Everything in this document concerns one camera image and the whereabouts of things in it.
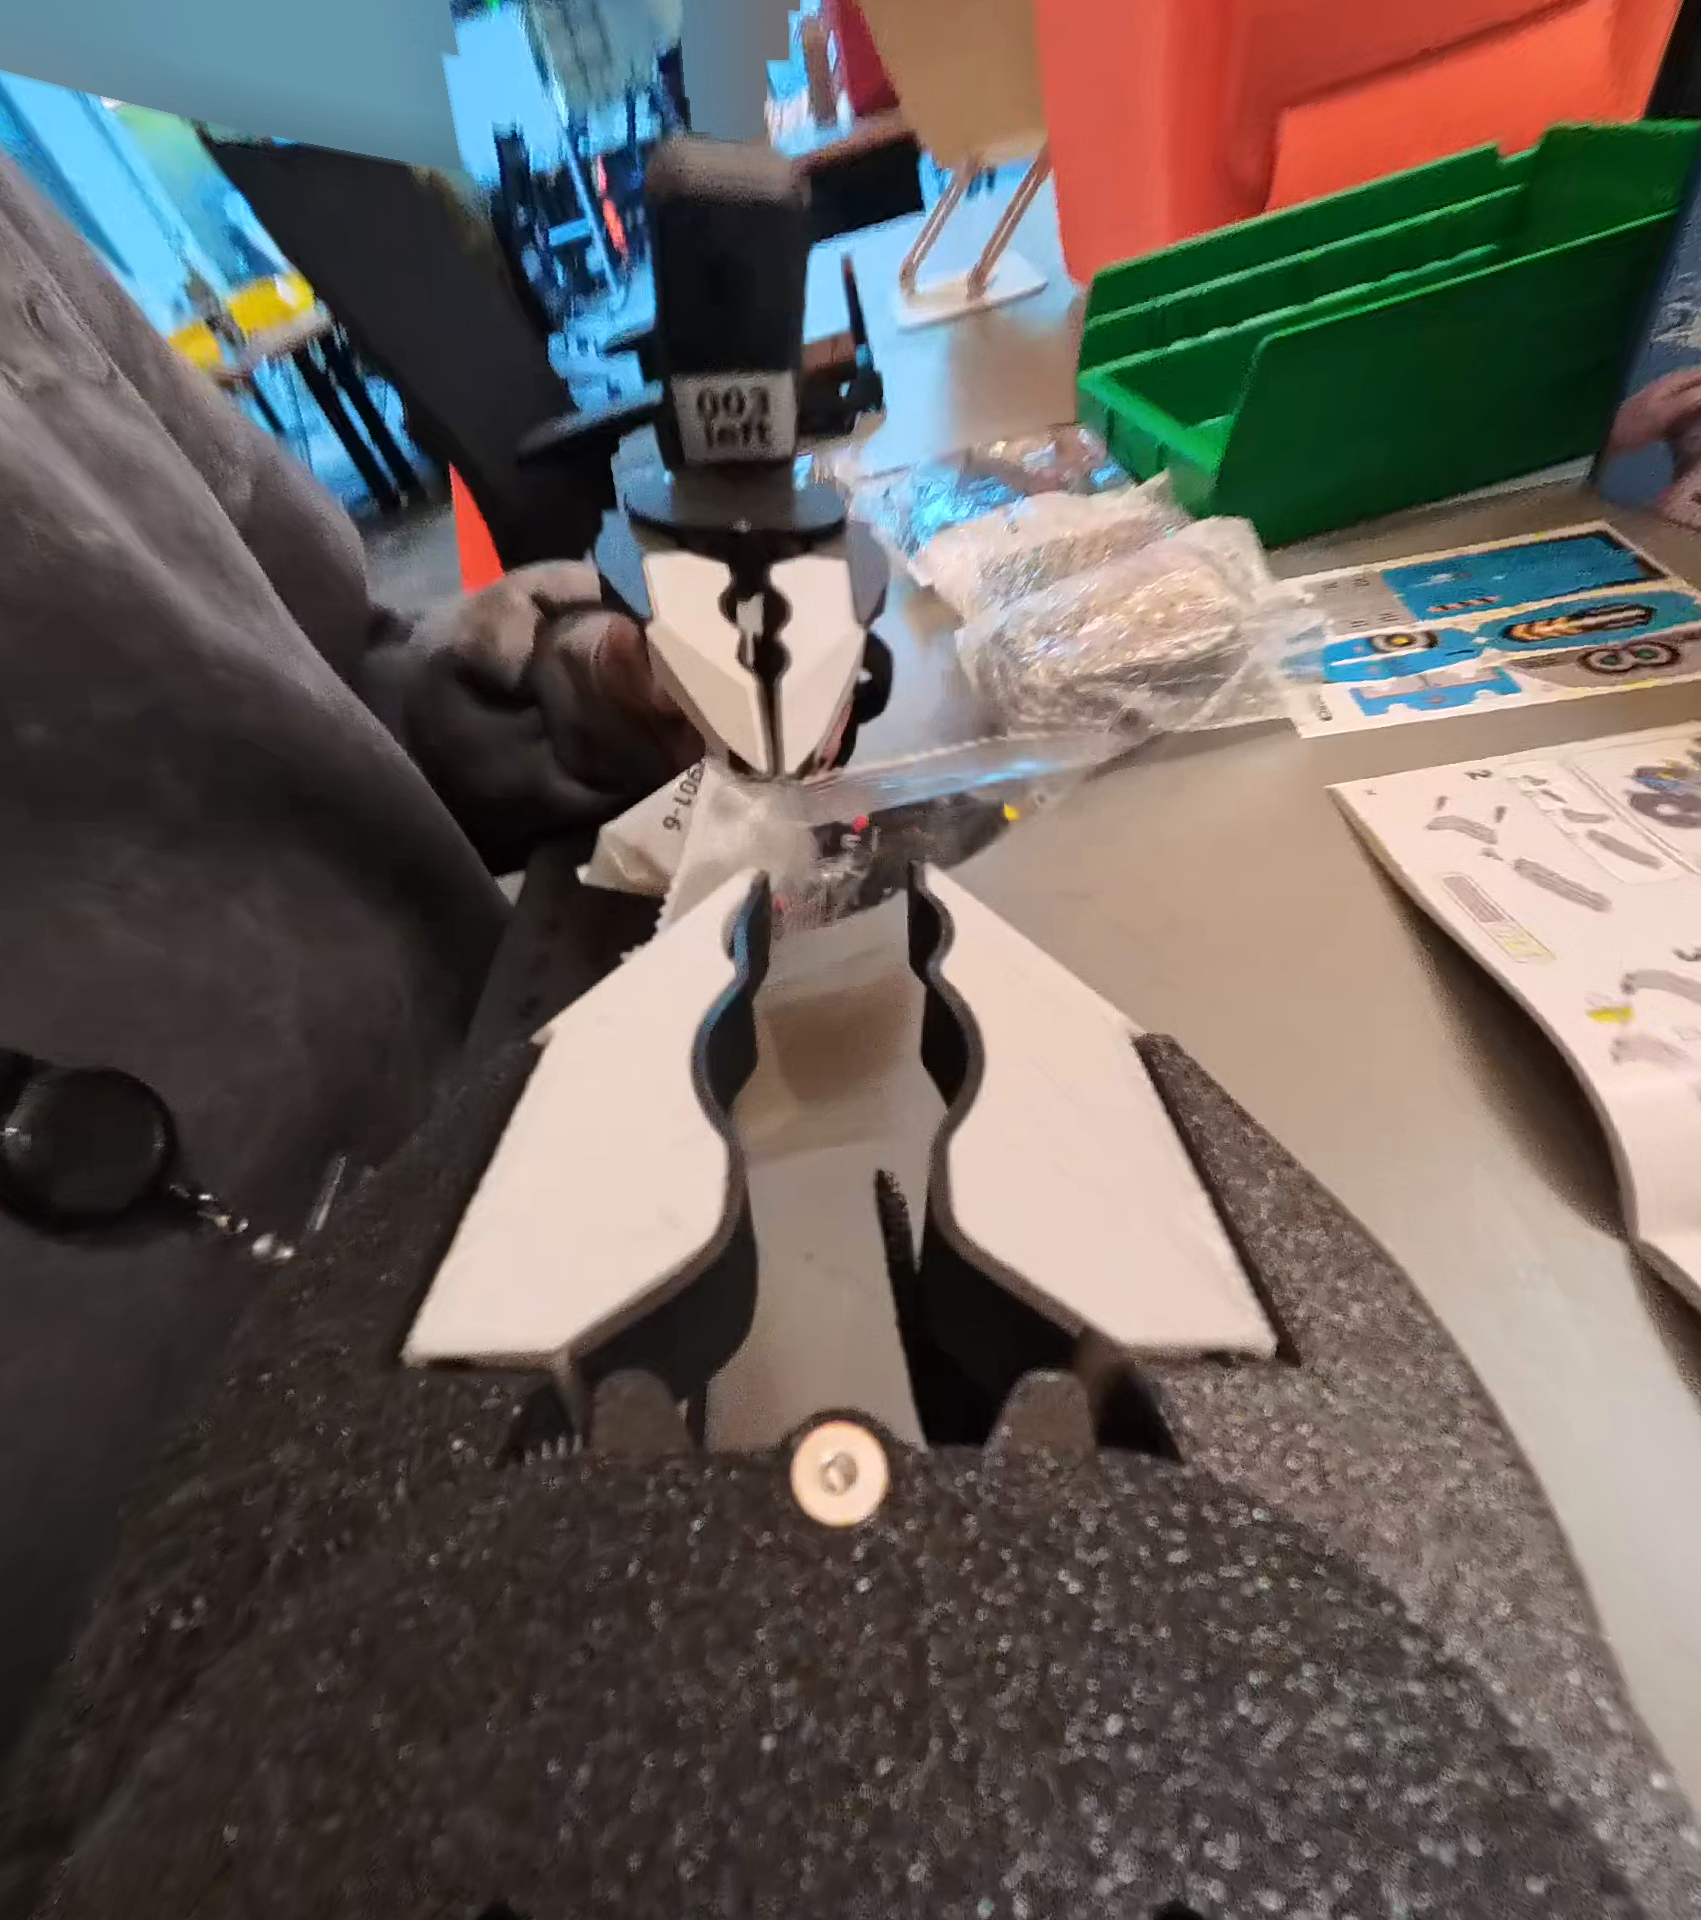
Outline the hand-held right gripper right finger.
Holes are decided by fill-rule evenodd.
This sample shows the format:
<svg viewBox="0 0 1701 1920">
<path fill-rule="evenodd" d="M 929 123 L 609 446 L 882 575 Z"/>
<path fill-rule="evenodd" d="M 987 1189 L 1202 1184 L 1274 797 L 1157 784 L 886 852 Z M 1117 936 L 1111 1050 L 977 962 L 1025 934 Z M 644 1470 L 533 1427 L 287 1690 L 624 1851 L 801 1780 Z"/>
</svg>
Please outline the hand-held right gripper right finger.
<svg viewBox="0 0 1701 1920">
<path fill-rule="evenodd" d="M 1268 1360 L 1278 1330 L 1141 1056 L 1141 1029 L 938 864 L 910 882 L 935 1311 L 971 1360 L 1096 1335 Z"/>
</svg>

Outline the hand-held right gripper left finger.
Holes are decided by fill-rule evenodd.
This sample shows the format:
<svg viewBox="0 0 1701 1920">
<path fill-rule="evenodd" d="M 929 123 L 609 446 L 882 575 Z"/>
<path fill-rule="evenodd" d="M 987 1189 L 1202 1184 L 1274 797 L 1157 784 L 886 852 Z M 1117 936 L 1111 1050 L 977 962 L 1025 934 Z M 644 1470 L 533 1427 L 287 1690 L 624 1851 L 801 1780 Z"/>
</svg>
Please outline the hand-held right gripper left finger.
<svg viewBox="0 0 1701 1920">
<path fill-rule="evenodd" d="M 735 1104 L 771 946 L 771 877 L 735 872 L 535 1034 L 409 1365 L 726 1368 L 758 1307 Z"/>
</svg>

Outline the small clear parts bag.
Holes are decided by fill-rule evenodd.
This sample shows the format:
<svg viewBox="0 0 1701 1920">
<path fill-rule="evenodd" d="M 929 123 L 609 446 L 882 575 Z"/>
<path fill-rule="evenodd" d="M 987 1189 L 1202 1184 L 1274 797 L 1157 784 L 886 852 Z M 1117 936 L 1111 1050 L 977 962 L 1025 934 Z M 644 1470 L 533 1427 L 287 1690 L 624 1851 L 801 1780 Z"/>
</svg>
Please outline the small clear parts bag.
<svg viewBox="0 0 1701 1920">
<path fill-rule="evenodd" d="M 953 871 L 1069 797 L 1102 762 L 1092 733 L 964 741 L 815 778 L 749 778 L 706 758 L 597 829 L 578 877 L 690 916 L 740 872 L 771 884 L 773 934 L 809 934 Z"/>
</svg>

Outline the large bubble wrap packet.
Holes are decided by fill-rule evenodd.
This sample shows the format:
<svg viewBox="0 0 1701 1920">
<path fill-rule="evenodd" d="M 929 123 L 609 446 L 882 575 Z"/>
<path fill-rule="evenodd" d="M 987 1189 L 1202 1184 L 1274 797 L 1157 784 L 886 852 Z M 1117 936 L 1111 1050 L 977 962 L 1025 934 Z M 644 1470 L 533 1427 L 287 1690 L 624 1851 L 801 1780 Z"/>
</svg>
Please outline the large bubble wrap packet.
<svg viewBox="0 0 1701 1920">
<path fill-rule="evenodd" d="M 1007 733 L 1117 741 L 1281 715 L 1281 661 L 1325 635 L 1243 519 L 1191 521 L 958 629 L 958 663 Z"/>
</svg>

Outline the white instruction booklet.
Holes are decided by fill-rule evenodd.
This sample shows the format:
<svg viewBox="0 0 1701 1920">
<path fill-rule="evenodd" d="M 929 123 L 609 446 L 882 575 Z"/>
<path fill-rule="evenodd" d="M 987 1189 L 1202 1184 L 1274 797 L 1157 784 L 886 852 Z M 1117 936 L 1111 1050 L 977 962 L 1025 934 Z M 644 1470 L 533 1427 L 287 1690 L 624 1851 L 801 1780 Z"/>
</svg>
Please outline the white instruction booklet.
<svg viewBox="0 0 1701 1920">
<path fill-rule="evenodd" d="M 1633 1247 L 1701 1314 L 1701 724 L 1331 786 L 1587 1093 Z"/>
</svg>

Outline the person's left forearm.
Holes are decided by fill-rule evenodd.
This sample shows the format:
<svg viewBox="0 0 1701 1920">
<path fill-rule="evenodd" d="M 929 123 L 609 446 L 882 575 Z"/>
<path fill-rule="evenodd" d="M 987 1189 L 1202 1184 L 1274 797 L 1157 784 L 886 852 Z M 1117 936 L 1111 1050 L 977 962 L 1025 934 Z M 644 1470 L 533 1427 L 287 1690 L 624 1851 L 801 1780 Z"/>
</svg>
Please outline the person's left forearm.
<svg viewBox="0 0 1701 1920">
<path fill-rule="evenodd" d="M 388 618 L 358 671 L 358 692 L 400 738 L 492 874 L 539 845 L 595 829 L 650 790 L 601 784 L 566 753 L 542 702 L 558 614 L 605 609 L 597 567 L 547 562 L 507 572 L 412 619 Z"/>
</svg>

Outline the grey desk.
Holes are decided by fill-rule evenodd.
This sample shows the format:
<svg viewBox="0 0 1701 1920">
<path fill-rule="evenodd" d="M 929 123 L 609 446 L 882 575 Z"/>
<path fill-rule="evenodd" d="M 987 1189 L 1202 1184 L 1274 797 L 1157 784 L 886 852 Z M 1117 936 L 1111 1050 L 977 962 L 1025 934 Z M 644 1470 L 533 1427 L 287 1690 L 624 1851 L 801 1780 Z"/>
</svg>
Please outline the grey desk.
<svg viewBox="0 0 1701 1920">
<path fill-rule="evenodd" d="M 1048 204 L 1048 290 L 900 330 L 911 222 L 819 247 L 812 328 L 853 253 L 891 410 L 869 462 L 1060 421 L 1079 298 Z M 1616 521 L 1701 586 L 1701 538 Z M 1592 1107 L 1482 968 L 1439 941 L 1329 786 L 1701 717 L 1701 686 L 1296 738 L 1162 741 L 1012 828 L 962 884 L 1147 1031 L 1174 1036 L 1407 1270 L 1530 1455 L 1653 1738 L 1701 1813 L 1701 1317 L 1639 1266 Z M 921 1203 L 939 1101 L 897 902 L 786 953 L 740 1102 L 763 1251 L 753 1335 L 710 1402 L 723 1447 L 825 1407 L 917 1435 L 874 1172 Z"/>
</svg>

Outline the person's left hand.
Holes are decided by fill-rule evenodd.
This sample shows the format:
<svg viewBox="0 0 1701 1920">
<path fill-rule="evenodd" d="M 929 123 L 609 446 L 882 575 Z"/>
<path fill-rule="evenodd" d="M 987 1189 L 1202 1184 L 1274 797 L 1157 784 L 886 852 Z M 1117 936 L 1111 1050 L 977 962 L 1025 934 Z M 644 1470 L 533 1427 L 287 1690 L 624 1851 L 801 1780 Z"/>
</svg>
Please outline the person's left hand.
<svg viewBox="0 0 1701 1920">
<path fill-rule="evenodd" d="M 542 674 L 552 733 L 590 778 L 650 790 L 705 758 L 701 733 L 655 678 L 647 635 L 625 614 L 558 614 Z"/>
</svg>

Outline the flat bubble wrap packet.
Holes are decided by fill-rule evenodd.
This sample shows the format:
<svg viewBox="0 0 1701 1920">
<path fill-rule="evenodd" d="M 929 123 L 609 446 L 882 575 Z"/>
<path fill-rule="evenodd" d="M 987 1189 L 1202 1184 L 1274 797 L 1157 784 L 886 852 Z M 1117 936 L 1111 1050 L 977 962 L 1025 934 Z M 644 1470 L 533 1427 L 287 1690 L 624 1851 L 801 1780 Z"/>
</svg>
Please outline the flat bubble wrap packet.
<svg viewBox="0 0 1701 1920">
<path fill-rule="evenodd" d="M 905 577 L 947 601 L 973 595 L 998 559 L 1129 515 L 1152 528 L 1177 515 L 1079 421 L 839 477 L 853 515 Z"/>
</svg>

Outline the black perforated chair seat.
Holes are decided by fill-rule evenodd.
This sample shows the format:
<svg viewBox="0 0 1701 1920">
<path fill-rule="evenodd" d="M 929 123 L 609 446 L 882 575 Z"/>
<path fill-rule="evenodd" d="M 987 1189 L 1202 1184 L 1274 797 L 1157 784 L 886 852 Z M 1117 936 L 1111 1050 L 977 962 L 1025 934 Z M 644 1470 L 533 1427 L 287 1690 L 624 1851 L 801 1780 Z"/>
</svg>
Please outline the black perforated chair seat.
<svg viewBox="0 0 1701 1920">
<path fill-rule="evenodd" d="M 659 930 L 664 901 L 582 877 L 593 834 L 530 852 L 461 1064 L 478 1070 L 528 1044 Z"/>
</svg>

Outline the beige flat device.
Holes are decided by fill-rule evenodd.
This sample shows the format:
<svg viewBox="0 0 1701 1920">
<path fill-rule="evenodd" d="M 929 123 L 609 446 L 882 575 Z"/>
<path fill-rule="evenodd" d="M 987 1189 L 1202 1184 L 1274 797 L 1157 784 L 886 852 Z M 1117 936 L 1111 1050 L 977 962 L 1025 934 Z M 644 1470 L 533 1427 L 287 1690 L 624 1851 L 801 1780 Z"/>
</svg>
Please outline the beige flat device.
<svg viewBox="0 0 1701 1920">
<path fill-rule="evenodd" d="M 1034 3 L 864 3 L 901 115 L 947 174 L 897 280 L 905 328 L 955 324 L 1043 290 L 1047 276 L 1011 243 L 1052 174 Z M 981 255 L 926 276 L 967 193 L 986 174 L 1025 163 Z"/>
</svg>

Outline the orange plastic bin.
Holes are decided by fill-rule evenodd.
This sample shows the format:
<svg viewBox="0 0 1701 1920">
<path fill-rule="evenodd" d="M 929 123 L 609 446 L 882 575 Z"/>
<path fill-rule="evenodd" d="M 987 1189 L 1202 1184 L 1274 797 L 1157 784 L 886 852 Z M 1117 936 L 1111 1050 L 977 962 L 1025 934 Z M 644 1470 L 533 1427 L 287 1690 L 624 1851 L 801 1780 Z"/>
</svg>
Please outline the orange plastic bin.
<svg viewBox="0 0 1701 1920">
<path fill-rule="evenodd" d="M 1072 277 L 1459 152 L 1643 115 L 1679 3 L 1047 3 Z"/>
</svg>

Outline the black badge reel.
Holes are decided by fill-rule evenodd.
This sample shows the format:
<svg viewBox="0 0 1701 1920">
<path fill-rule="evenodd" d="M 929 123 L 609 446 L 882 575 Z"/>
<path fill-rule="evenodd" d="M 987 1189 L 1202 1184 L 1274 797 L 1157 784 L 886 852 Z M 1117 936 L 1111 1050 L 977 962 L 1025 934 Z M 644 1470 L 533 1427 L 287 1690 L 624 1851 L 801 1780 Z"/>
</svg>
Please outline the black badge reel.
<svg viewBox="0 0 1701 1920">
<path fill-rule="evenodd" d="M 185 1165 L 181 1122 L 154 1087 L 4 1044 L 0 1212 L 59 1239 L 188 1232 L 262 1266 L 300 1251 Z"/>
</svg>

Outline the green plastic bin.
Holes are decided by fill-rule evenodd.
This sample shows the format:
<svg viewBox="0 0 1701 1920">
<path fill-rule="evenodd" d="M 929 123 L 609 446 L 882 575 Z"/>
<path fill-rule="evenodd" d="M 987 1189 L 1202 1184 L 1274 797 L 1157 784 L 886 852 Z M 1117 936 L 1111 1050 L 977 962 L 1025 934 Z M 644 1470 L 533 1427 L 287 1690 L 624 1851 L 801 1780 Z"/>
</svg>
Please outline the green plastic bin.
<svg viewBox="0 0 1701 1920">
<path fill-rule="evenodd" d="M 1558 123 L 1093 276 L 1076 419 L 1265 545 L 1592 456 L 1701 120 Z"/>
</svg>

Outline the blue sticker sheet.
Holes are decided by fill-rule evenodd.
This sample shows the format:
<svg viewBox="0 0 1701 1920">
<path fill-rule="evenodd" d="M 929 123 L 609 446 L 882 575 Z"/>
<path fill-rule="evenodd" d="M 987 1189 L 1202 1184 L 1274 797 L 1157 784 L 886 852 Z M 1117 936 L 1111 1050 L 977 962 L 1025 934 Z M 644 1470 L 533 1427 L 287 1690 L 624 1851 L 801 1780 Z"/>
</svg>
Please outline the blue sticker sheet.
<svg viewBox="0 0 1701 1920">
<path fill-rule="evenodd" d="M 1606 521 L 1301 577 L 1301 736 L 1701 682 L 1701 590 Z"/>
</svg>

